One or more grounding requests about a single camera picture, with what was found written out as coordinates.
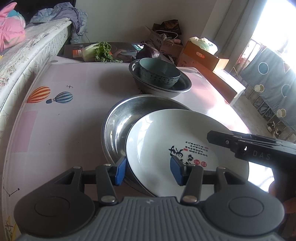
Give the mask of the person right hand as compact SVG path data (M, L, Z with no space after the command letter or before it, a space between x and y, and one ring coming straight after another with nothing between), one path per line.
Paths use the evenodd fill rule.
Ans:
M276 197L276 188L275 188L275 181L273 181L269 188L268 188L268 192L270 195ZM295 214L296 213L296 201L295 201L295 197L286 200L285 202L282 203L283 207L285 209L285 214Z

